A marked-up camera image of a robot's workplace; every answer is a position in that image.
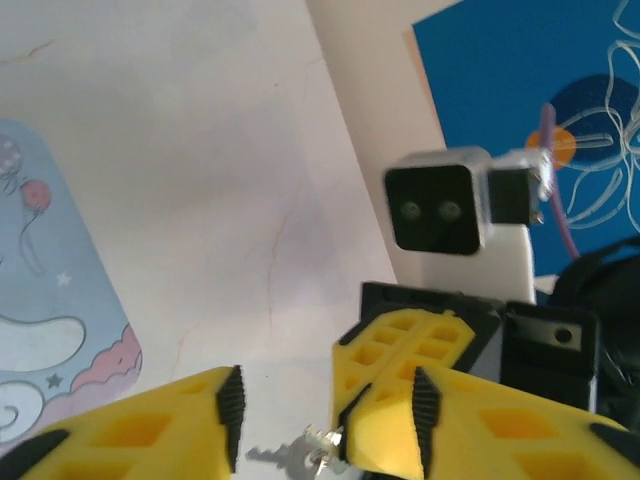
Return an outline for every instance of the screw hole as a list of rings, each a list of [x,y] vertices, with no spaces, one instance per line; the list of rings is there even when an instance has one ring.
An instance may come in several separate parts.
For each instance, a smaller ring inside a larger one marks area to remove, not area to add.
[[[566,328],[558,328],[555,333],[556,340],[559,343],[569,343],[573,338],[573,334]]]

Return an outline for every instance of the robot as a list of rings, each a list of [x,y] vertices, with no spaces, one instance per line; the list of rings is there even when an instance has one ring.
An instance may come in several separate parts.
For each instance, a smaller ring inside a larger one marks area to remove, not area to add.
[[[351,465],[363,480],[640,479],[640,436],[596,413],[597,316],[535,302],[527,228],[552,199],[549,144],[412,155],[385,188],[423,285],[363,284],[332,350],[331,429],[296,441],[296,478]],[[227,480],[244,408],[241,368],[216,368],[47,427],[0,478]]]

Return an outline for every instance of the black object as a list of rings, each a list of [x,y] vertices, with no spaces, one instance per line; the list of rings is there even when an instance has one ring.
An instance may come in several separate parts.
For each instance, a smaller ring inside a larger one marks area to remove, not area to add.
[[[558,278],[549,305],[598,315],[598,413],[640,431],[640,236],[574,261]]]
[[[633,463],[638,468],[638,476],[640,476],[640,436],[602,423],[592,423],[589,429],[600,440]]]
[[[218,404],[220,423],[227,428],[229,466],[231,467],[231,472],[236,473],[240,435],[246,408],[242,370],[239,365],[233,367],[224,384],[216,393],[216,402]]]
[[[395,168],[384,178],[403,250],[473,255],[480,248],[473,174],[464,165]]]
[[[529,168],[496,169],[489,172],[491,222],[529,225],[536,218],[540,177]]]
[[[70,435],[67,430],[52,430],[25,440],[3,457],[0,457],[0,478],[19,480],[47,455],[53,452]]]
[[[600,329],[587,311],[508,302],[500,383],[595,410]]]

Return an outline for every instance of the screw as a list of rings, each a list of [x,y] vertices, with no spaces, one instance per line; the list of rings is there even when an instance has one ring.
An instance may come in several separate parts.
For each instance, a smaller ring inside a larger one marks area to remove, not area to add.
[[[542,215],[542,212],[533,212],[530,220],[533,224],[542,225],[544,223],[544,215]]]
[[[531,178],[533,178],[536,181],[540,181],[542,180],[542,176],[540,175],[540,171],[537,168],[531,168],[529,169],[529,175],[531,175]]]

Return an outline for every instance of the light blue poster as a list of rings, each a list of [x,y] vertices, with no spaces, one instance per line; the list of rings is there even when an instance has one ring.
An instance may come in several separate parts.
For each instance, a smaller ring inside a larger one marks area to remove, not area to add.
[[[556,168],[578,249],[640,232],[640,1],[463,0],[414,25],[449,147],[535,145],[554,105]],[[549,205],[536,275],[570,262]]]
[[[0,119],[0,455],[109,401],[141,362],[46,144]]]

